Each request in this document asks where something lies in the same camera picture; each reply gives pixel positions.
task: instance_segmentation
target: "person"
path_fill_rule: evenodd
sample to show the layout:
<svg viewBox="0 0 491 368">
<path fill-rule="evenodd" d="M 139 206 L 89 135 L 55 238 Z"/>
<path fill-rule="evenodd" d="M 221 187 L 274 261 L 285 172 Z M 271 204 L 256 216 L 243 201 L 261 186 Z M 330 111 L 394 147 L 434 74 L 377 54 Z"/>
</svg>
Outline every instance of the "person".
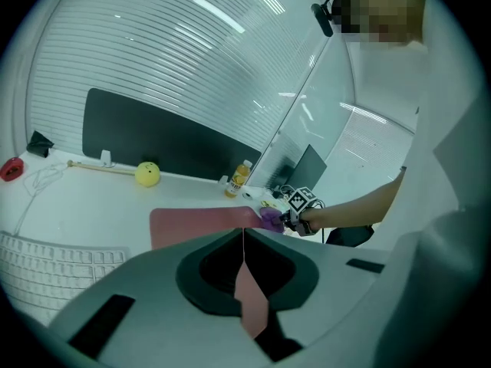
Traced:
<svg viewBox="0 0 491 368">
<path fill-rule="evenodd" d="M 331 10 L 331 20 L 349 36 L 347 39 L 355 37 L 357 41 L 382 42 L 391 47 L 417 42 L 428 52 L 428 88 L 423 89 L 427 96 L 399 176 L 359 199 L 309 209 L 301 215 L 313 229 L 343 228 L 381 222 L 390 209 L 394 217 L 385 228 L 382 242 L 384 248 L 389 248 L 395 244 L 390 241 L 395 231 L 400 235 L 421 230 L 431 219 L 459 208 L 452 182 L 433 150 L 470 109 L 472 101 L 479 98 L 478 94 L 486 91 L 485 80 L 465 34 L 440 0 L 333 0 Z M 434 103 L 446 103 L 446 113 L 432 108 Z M 430 187 L 439 189 L 441 195 L 429 196 Z M 397 209 L 391 207 L 395 202 Z M 378 234 L 386 224 L 379 226 Z"/>
</svg>

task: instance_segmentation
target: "cable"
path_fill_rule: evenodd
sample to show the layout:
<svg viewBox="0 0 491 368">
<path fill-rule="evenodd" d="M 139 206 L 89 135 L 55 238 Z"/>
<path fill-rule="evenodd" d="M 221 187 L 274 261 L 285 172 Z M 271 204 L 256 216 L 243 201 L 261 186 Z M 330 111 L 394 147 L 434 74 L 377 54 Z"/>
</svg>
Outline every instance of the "cable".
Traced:
<svg viewBox="0 0 491 368">
<path fill-rule="evenodd" d="M 279 187 L 279 191 L 280 191 L 280 193 L 281 193 L 282 195 L 285 195 L 285 193 L 283 192 L 283 187 L 290 187 L 290 189 L 291 189 L 292 191 L 295 191 L 295 189 L 294 189 L 292 186 L 290 186 L 289 184 L 284 184 L 283 186 Z"/>
<path fill-rule="evenodd" d="M 31 196 L 31 200 L 29 201 L 24 212 L 21 214 L 21 217 L 17 222 L 17 226 L 15 226 L 14 236 L 18 236 L 22 224 L 24 223 L 25 216 L 28 214 L 28 211 L 31 208 L 31 205 L 36 196 L 38 196 L 41 192 L 48 188 L 53 182 L 59 180 L 63 176 L 63 171 L 66 170 L 67 167 L 67 164 L 56 163 L 50 166 L 46 166 L 43 169 L 39 169 L 24 178 L 24 180 L 22 181 L 22 185 L 24 186 L 29 196 Z"/>
<path fill-rule="evenodd" d="M 319 205 L 321 205 L 321 209 L 323 209 L 325 207 L 325 203 L 323 200 L 320 200 L 320 199 L 316 199 L 315 200 L 315 203 L 318 203 Z"/>
</svg>

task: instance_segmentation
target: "pink mat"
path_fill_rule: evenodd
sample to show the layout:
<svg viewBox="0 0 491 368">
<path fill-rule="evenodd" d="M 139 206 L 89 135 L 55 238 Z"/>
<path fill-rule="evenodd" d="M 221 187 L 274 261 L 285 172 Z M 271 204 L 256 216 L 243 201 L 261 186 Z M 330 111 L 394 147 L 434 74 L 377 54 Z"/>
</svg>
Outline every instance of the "pink mat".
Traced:
<svg viewBox="0 0 491 368">
<path fill-rule="evenodd" d="M 152 249 L 187 242 L 233 228 L 261 228 L 261 219 L 250 207 L 217 209 L 154 209 L 150 213 Z"/>
<path fill-rule="evenodd" d="M 247 206 L 154 209 L 150 213 L 152 249 L 169 247 L 226 229 L 261 227 L 261 219 Z M 242 326 L 251 338 L 256 338 L 268 323 L 269 303 L 245 262 L 237 274 L 234 297 L 242 303 Z"/>
</svg>

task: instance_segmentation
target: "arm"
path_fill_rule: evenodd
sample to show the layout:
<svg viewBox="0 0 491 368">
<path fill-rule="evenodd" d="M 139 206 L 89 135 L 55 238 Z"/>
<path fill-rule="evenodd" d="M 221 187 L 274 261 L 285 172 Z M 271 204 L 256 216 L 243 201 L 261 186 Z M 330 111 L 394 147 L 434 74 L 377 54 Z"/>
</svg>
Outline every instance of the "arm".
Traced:
<svg viewBox="0 0 491 368">
<path fill-rule="evenodd" d="M 301 219 L 308 221 L 313 229 L 349 228 L 381 222 L 399 190 L 403 177 L 404 170 L 394 181 L 365 196 L 325 209 L 309 209 L 302 213 Z"/>
</svg>

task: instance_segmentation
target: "wooden stick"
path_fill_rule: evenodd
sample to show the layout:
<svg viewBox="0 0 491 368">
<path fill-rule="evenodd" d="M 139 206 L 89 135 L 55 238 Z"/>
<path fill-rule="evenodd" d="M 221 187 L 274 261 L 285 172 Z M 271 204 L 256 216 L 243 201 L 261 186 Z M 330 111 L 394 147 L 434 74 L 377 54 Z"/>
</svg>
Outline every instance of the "wooden stick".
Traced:
<svg viewBox="0 0 491 368">
<path fill-rule="evenodd" d="M 72 160 L 68 161 L 67 165 L 69 168 L 71 168 L 72 166 L 76 166 L 77 168 L 98 170 L 100 172 L 116 173 L 118 175 L 132 175 L 132 176 L 135 175 L 134 170 L 103 168 L 101 166 L 92 166 L 92 165 L 86 165 L 84 163 L 75 163 Z"/>
</svg>

